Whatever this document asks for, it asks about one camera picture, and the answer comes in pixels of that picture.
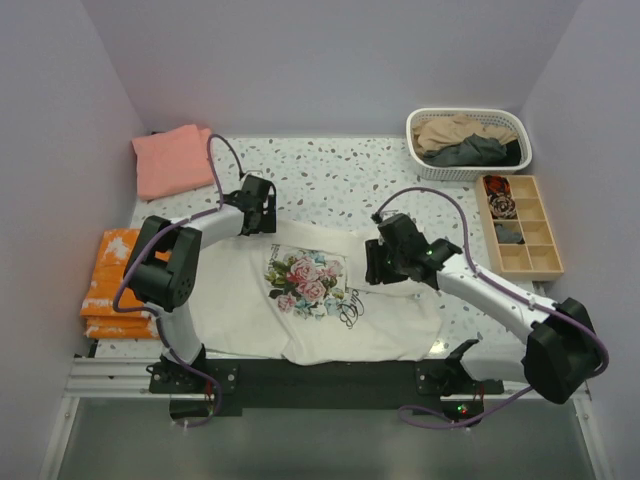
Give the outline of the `white floral print t-shirt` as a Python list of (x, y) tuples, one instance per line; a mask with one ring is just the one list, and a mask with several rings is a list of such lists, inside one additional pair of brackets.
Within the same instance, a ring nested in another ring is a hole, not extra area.
[(367, 284), (371, 237), (281, 220), (273, 234), (207, 247), (188, 301), (198, 337), (213, 352), (299, 365), (426, 358), (438, 298), (412, 281)]

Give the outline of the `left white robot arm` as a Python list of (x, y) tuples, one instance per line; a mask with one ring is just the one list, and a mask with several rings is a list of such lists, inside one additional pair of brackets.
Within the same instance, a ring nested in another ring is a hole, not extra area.
[(273, 182), (246, 175), (219, 206), (187, 218), (148, 217), (139, 232), (117, 291), (113, 310), (151, 315), (163, 345), (148, 367), (153, 393), (221, 391), (207, 371), (205, 347), (188, 307), (200, 252), (222, 240), (276, 231)]

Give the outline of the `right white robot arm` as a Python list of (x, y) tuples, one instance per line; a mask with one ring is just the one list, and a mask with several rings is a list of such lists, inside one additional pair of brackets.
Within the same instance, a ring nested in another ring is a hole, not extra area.
[(446, 379), (525, 383), (542, 398), (562, 404), (608, 364), (586, 307), (528, 292), (478, 266), (448, 240), (428, 241), (406, 214), (372, 217), (378, 236), (365, 243), (371, 285), (405, 280), (454, 296), (497, 321), (518, 347), (481, 347), (468, 340), (446, 361)]

